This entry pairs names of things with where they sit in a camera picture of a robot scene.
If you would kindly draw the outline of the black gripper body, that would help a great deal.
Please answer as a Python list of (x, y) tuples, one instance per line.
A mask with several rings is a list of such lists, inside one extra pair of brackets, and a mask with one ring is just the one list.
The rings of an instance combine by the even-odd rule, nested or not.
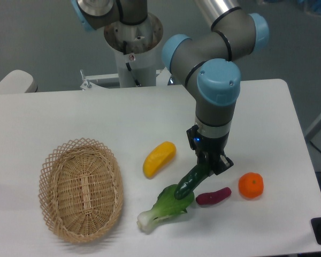
[(201, 134), (197, 134), (195, 138), (196, 150), (195, 154), (198, 156), (199, 152), (204, 152), (207, 160), (210, 164), (211, 156), (213, 153), (224, 152), (224, 148), (227, 144), (228, 133), (219, 138), (208, 138)]

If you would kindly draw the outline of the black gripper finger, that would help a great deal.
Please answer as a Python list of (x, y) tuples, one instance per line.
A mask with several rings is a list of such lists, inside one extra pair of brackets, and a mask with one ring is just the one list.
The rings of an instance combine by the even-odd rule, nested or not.
[(203, 174), (208, 174), (210, 171), (209, 162), (204, 152), (199, 152), (197, 156), (197, 164), (199, 166), (199, 170)]
[(219, 175), (234, 165), (233, 161), (224, 152), (213, 153), (210, 160), (211, 172)]

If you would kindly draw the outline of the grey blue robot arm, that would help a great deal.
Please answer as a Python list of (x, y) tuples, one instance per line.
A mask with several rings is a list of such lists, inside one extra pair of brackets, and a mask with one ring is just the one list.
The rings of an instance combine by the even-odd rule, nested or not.
[[(154, 50), (163, 27), (148, 11), (146, 1), (73, 1), (83, 27), (104, 30), (116, 56), (121, 87), (156, 83)], [(197, 1), (210, 26), (200, 40), (177, 34), (169, 38), (161, 59), (196, 101), (195, 125), (187, 132), (189, 144), (205, 175), (232, 166), (224, 148), (230, 132), (241, 73), (235, 60), (264, 48), (269, 40), (266, 20), (247, 14), (237, 1)]]

